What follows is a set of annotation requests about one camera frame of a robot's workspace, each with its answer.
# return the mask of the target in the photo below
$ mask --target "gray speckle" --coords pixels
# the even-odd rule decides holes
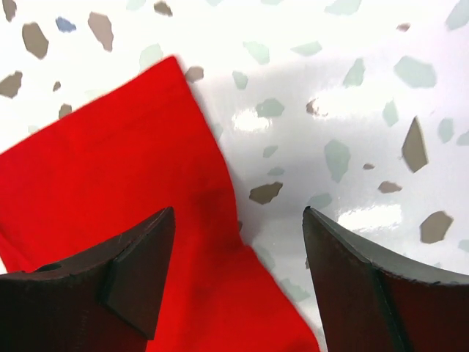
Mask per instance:
[[[256,105],[258,117],[279,117],[285,107],[275,98],[268,98]]]
[[[389,127],[394,126],[399,121],[399,114],[394,100],[386,103],[383,109],[383,119]]]
[[[312,196],[308,202],[308,206],[312,207],[313,209],[321,210],[329,206],[332,203],[332,197],[329,193],[317,194]]]
[[[259,65],[266,65],[270,62],[269,48],[264,44],[258,42],[244,42],[243,46]]]
[[[336,139],[332,139],[325,145],[324,155],[330,176],[339,183],[349,169],[349,147]]]
[[[442,143],[451,141],[454,135],[454,122],[453,119],[445,118],[438,124],[438,137]]]
[[[62,104],[59,110],[59,119],[63,118],[65,115],[68,115],[72,112],[72,106],[68,104]]]
[[[274,182],[251,189],[249,199],[261,205],[270,203],[272,199],[278,196],[283,183]]]
[[[185,79],[194,83],[204,78],[204,69],[200,66],[192,66],[185,73]]]
[[[211,127],[212,135],[215,137],[217,141],[220,140],[221,134],[223,133],[223,127],[219,123],[215,123]]]
[[[358,58],[353,66],[347,72],[343,85],[344,87],[359,87],[362,85],[365,77],[365,62],[362,58]]]
[[[28,133],[29,134],[36,133],[36,132],[38,132],[38,130],[39,130],[39,128],[37,126],[33,126],[33,125],[28,126]]]
[[[38,59],[44,59],[49,49],[49,41],[36,22],[26,23],[22,30],[24,46],[27,51]]]
[[[56,18],[56,25],[59,31],[61,31],[62,33],[71,33],[73,31],[76,31],[76,25],[63,17]]]
[[[7,98],[14,98],[21,88],[21,79],[23,74],[20,71],[15,71],[12,75],[5,77],[0,81],[0,95]]]
[[[13,0],[1,0],[1,2],[3,4],[5,18],[8,22],[11,22],[16,15],[16,3]]]
[[[211,6],[217,6],[220,4],[223,0],[207,0],[208,4]]]
[[[159,1],[156,4],[154,4],[153,9],[155,10],[156,13],[159,13],[160,15],[165,15],[169,17],[173,16],[173,12],[171,11],[171,8],[164,1]]]
[[[442,241],[451,224],[453,224],[453,218],[444,211],[431,214],[420,225],[420,241],[423,243]]]
[[[459,145],[460,147],[469,145],[469,131],[464,132],[457,138],[456,145]]]
[[[299,46],[295,46],[292,48],[292,51],[296,54],[301,56],[312,56],[316,55],[322,50],[322,46],[319,42],[310,42],[306,44],[302,44]]]
[[[394,65],[394,73],[411,88],[433,88],[437,83],[437,73],[432,64],[403,56]]]
[[[380,186],[378,187],[378,190],[381,193],[394,193],[394,192],[401,191],[402,187],[399,186],[396,183],[392,183],[392,182],[389,182],[389,181],[384,181],[380,184]]]
[[[263,158],[270,158],[278,149],[278,145],[270,145],[266,148],[264,148],[264,151],[262,152],[262,157]]]
[[[233,71],[232,72],[234,84],[238,89],[245,89],[248,86],[249,78],[246,74],[240,71]]]
[[[60,82],[57,81],[56,83],[53,84],[52,92],[59,90],[61,86],[62,85],[60,84]]]
[[[284,289],[284,292],[294,301],[301,302],[311,297],[301,286],[294,285],[290,279],[283,279],[280,281],[280,287]]]
[[[331,15],[350,16],[358,11],[360,5],[361,0],[335,0],[324,11]]]
[[[146,2],[147,0],[128,0],[125,8],[129,11],[136,11],[143,7]]]
[[[112,23],[108,16],[91,12],[88,17],[88,26],[92,30],[97,41],[103,46],[103,49],[106,51],[112,51],[114,34],[112,32]]]
[[[469,0],[459,0],[446,19],[450,31],[461,28],[469,22]]]
[[[401,32],[407,32],[409,28],[410,28],[410,23],[401,23],[396,27],[396,29]]]
[[[276,167],[273,167],[272,169],[270,169],[267,174],[269,176],[282,176],[284,173],[285,173],[285,170],[283,170],[279,166],[276,166]]]
[[[462,249],[464,252],[469,253],[469,240],[461,240],[457,248]]]
[[[159,44],[152,44],[140,53],[140,72],[152,67],[163,58],[163,51]]]
[[[428,164],[424,137],[417,117],[414,117],[405,137],[402,145],[402,156],[412,172],[417,172]]]
[[[276,261],[273,259],[272,255],[264,247],[260,245],[254,245],[254,251],[259,258],[259,261],[264,265],[267,270],[272,270],[276,266]]]
[[[312,99],[310,102],[306,104],[306,112],[313,116],[321,116],[326,117],[328,113],[321,114],[319,106],[316,106],[316,99]]]

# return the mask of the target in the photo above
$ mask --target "red fabric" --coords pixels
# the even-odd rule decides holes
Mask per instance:
[[[226,165],[175,58],[0,155],[8,271],[73,255],[169,205],[177,232],[148,351],[318,351],[240,240]]]

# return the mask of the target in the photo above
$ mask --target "white speckled surface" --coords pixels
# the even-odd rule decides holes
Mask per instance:
[[[469,274],[468,0],[3,6],[0,150],[178,55],[229,163],[241,234],[320,340],[300,226],[308,204]],[[267,184],[261,200],[251,192]]]

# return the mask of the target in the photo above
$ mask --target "red cloth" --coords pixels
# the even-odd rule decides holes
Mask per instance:
[[[148,351],[318,351],[240,240],[224,159],[174,57],[0,155],[8,271],[73,255],[169,205],[177,231]]]

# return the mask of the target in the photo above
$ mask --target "blue speckle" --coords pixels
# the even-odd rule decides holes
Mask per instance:
[[[62,33],[70,33],[76,30],[76,26],[63,17],[58,17],[56,19],[56,25]]]

